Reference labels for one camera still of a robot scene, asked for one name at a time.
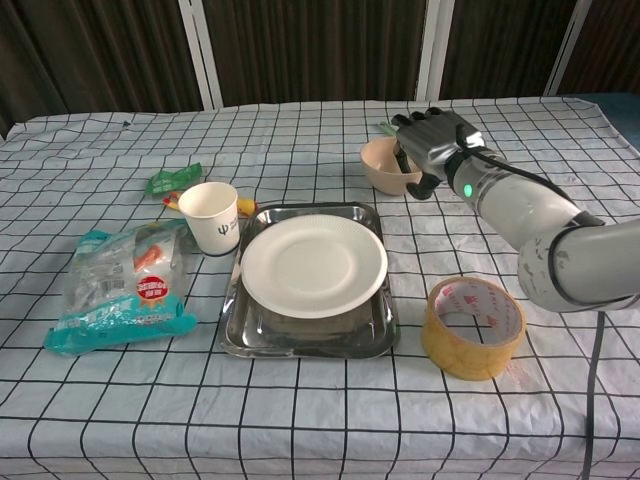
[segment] plastic bowl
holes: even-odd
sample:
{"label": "plastic bowl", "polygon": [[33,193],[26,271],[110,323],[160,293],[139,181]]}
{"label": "plastic bowl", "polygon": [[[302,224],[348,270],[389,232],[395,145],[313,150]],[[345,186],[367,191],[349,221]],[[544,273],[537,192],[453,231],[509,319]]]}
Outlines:
{"label": "plastic bowl", "polygon": [[381,137],[371,140],[360,150],[360,158],[367,180],[377,190],[388,195],[404,195],[407,183],[419,183],[422,171],[408,158],[411,173],[402,173],[393,148],[396,137]]}

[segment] paper cup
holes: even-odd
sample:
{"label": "paper cup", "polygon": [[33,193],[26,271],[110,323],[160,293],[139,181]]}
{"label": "paper cup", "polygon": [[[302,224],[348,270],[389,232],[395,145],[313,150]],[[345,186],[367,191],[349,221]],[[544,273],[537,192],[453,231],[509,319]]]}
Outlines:
{"label": "paper cup", "polygon": [[224,255],[240,241],[238,192],[228,183],[200,183],[184,192],[178,208],[198,247],[207,255]]}

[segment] tape roll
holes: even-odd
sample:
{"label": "tape roll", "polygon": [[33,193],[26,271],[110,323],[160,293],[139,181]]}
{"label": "tape roll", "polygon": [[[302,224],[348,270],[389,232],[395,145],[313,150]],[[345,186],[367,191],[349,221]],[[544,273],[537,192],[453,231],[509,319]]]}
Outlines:
{"label": "tape roll", "polygon": [[[446,323],[452,319],[455,328]],[[484,343],[456,333],[470,328]],[[421,339],[431,360],[445,372],[464,380],[488,380],[506,368],[525,329],[522,308],[502,288],[479,278],[457,277],[431,290]]]}

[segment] tray rim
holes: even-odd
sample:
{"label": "tray rim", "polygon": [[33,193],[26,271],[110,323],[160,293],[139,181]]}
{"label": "tray rim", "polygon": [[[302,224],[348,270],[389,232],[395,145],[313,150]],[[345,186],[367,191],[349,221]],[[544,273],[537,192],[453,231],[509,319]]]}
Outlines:
{"label": "tray rim", "polygon": [[[382,224],[380,222],[380,215],[378,212],[371,207],[370,205],[360,203],[360,202],[319,202],[319,203],[292,203],[292,204],[275,204],[269,205],[262,208],[260,211],[254,213],[248,220],[244,226],[243,233],[247,228],[250,228],[255,222],[260,222],[259,217],[264,215],[265,212],[269,210],[277,210],[277,209],[286,209],[286,210],[299,210],[299,209],[313,209],[313,208],[339,208],[339,207],[357,207],[362,210],[365,210],[369,213],[373,225],[369,228],[376,236],[380,239],[384,246],[384,238],[382,235]],[[395,302],[393,300],[393,296],[391,294],[391,284],[389,281],[389,273],[385,275],[384,281],[380,288],[376,291],[376,293],[371,297],[371,299],[367,300],[371,302],[375,297],[380,298],[381,303],[381,315],[384,317],[383,321],[387,324],[387,333],[384,337],[385,342],[381,342],[381,348],[379,351],[375,351],[372,354],[367,355],[345,355],[344,349],[336,349],[335,354],[331,354],[329,348],[318,349],[317,352],[314,353],[314,349],[310,347],[304,347],[302,351],[296,351],[295,348],[282,348],[282,347],[247,347],[245,345],[239,345],[233,342],[228,335],[229,321],[233,318],[234,315],[234,306],[239,295],[240,288],[238,287],[239,282],[241,282],[241,260],[242,255],[244,254],[244,250],[247,245],[253,240],[255,237],[249,238],[247,235],[241,235],[240,244],[238,246],[238,250],[235,255],[233,270],[231,272],[231,276],[229,279],[229,284],[227,287],[227,293],[225,295],[222,309],[220,312],[220,316],[218,318],[218,322],[221,324],[219,327],[223,328],[223,336],[220,338],[219,342],[221,347],[227,353],[242,357],[242,358],[375,358],[381,355],[384,355],[389,349],[395,344],[398,337],[398,328],[397,328],[397,312],[395,308]]]}

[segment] plastic bag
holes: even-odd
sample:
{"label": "plastic bag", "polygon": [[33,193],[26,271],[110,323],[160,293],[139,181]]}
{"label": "plastic bag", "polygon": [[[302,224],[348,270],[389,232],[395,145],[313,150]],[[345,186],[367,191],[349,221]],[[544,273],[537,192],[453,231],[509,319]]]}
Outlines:
{"label": "plastic bag", "polygon": [[44,347],[81,355],[190,332],[197,322],[184,312],[182,290],[191,241],[182,219],[84,235],[71,261],[64,313]]}

